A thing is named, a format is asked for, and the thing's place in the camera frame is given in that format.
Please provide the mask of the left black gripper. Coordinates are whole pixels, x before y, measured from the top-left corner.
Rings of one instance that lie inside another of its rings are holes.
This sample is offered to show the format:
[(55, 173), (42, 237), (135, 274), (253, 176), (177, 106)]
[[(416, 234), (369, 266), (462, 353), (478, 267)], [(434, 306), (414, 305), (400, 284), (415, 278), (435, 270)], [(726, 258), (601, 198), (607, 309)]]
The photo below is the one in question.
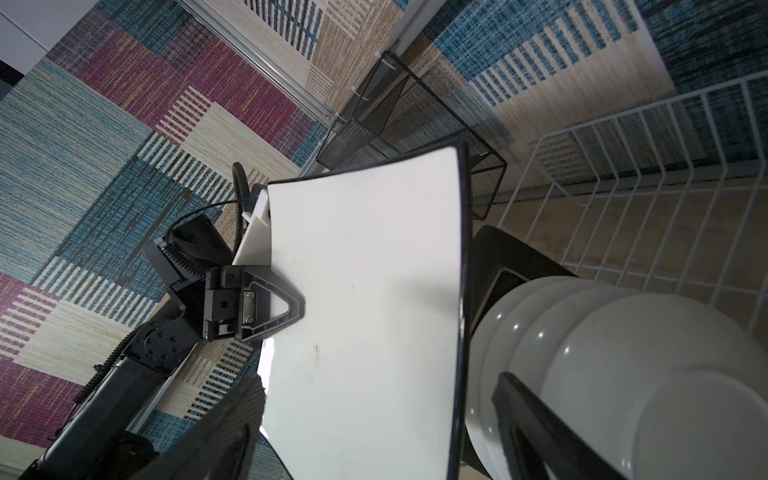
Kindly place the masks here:
[(205, 276), (202, 336), (265, 340), (305, 316), (304, 297), (269, 266), (228, 265)]

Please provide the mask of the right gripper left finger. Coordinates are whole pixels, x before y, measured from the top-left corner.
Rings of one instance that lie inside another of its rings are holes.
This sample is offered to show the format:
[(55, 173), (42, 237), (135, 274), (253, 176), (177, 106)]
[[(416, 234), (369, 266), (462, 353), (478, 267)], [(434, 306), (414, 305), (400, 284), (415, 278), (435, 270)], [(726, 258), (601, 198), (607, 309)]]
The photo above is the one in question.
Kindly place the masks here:
[(135, 479), (246, 479), (260, 438), (266, 393), (261, 377), (242, 379)]

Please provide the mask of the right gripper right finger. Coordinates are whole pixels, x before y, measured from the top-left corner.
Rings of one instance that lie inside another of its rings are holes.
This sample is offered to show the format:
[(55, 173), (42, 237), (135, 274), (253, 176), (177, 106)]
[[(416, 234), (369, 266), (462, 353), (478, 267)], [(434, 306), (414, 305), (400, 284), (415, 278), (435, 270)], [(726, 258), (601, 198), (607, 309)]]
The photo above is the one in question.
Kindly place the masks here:
[(513, 479), (624, 477), (514, 374), (499, 374), (492, 404)]

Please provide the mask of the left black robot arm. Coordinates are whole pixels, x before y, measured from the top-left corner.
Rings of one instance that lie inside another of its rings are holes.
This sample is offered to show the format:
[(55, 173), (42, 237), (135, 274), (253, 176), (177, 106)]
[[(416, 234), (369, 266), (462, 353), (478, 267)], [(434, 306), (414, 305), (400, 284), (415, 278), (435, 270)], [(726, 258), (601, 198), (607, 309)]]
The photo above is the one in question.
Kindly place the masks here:
[(197, 344), (263, 340), (304, 316), (304, 298), (268, 266), (236, 265), (203, 214), (178, 220), (144, 252), (166, 284), (168, 301), (97, 367), (25, 478), (248, 477), (266, 403), (257, 374), (239, 380), (164, 452), (129, 425)]

